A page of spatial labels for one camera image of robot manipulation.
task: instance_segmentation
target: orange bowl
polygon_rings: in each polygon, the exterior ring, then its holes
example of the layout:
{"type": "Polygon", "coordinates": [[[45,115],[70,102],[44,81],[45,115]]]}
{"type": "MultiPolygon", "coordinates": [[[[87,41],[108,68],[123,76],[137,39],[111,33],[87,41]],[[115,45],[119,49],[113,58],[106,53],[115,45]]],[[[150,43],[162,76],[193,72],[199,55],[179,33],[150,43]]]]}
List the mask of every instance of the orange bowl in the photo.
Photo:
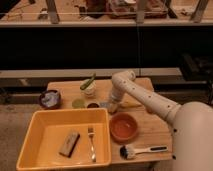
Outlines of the orange bowl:
{"type": "Polygon", "coordinates": [[[127,113],[116,113],[109,124],[110,133],[117,142],[128,142],[138,135],[137,121],[127,113]]]}

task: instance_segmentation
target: green vegetable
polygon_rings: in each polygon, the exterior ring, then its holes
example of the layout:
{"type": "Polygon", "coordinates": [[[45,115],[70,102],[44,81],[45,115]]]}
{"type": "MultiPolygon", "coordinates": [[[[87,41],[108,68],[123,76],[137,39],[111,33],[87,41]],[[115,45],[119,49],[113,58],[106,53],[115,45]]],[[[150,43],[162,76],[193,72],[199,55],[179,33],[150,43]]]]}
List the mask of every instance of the green vegetable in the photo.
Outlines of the green vegetable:
{"type": "Polygon", "coordinates": [[[80,86],[80,89],[85,90],[95,80],[95,77],[96,77],[96,73],[94,73],[88,81],[86,81],[84,84],[82,84],[80,86]]]}

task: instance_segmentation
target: yellow bowl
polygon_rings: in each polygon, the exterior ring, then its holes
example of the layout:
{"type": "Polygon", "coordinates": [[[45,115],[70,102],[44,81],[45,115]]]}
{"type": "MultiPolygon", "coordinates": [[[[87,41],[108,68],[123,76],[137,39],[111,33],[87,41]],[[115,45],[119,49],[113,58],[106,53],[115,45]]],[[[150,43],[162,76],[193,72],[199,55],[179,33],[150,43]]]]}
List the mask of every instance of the yellow bowl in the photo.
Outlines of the yellow bowl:
{"type": "Polygon", "coordinates": [[[71,169],[106,166],[111,163],[109,120],[106,109],[44,110],[34,113],[16,168],[26,170],[71,169]],[[96,163],[91,160],[88,126],[94,128],[96,163]],[[69,132],[80,139],[70,158],[59,150],[69,132]]]}

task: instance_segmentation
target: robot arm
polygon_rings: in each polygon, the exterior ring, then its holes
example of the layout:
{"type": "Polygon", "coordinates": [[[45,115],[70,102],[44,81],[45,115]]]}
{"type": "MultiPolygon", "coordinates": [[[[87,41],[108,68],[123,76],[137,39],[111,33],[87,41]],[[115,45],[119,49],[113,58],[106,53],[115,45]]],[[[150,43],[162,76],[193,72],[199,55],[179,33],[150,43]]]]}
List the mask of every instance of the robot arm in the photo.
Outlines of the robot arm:
{"type": "Polygon", "coordinates": [[[112,76],[113,88],[109,95],[110,101],[115,102],[115,104],[120,102],[126,92],[172,125],[173,118],[181,105],[137,85],[133,82],[134,79],[135,73],[133,71],[114,74],[112,76]]]}
{"type": "Polygon", "coordinates": [[[109,112],[128,93],[173,129],[173,171],[213,171],[213,110],[200,102],[180,105],[135,84],[133,71],[112,76],[109,112]]]}

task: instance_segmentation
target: white brush handle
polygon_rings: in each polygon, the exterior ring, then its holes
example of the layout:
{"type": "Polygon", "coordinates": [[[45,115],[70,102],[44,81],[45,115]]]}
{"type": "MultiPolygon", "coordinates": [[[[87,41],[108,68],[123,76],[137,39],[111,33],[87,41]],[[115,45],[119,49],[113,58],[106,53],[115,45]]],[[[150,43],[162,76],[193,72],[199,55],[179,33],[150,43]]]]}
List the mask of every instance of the white brush handle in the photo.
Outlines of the white brush handle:
{"type": "Polygon", "coordinates": [[[168,148],[166,146],[152,146],[148,148],[135,148],[134,152],[135,154],[140,154],[140,153],[156,153],[156,152],[163,152],[167,151],[168,148]]]}

